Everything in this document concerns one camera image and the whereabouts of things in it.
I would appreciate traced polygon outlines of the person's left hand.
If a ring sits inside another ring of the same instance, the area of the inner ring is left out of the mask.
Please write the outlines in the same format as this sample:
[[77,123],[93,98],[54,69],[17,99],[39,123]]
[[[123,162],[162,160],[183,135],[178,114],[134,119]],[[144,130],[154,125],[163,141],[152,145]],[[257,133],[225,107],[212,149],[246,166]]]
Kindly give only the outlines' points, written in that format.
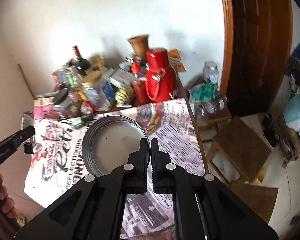
[[3,176],[0,174],[0,200],[3,200],[2,212],[9,218],[18,217],[18,210],[14,207],[14,200],[8,196],[8,189],[3,185]]

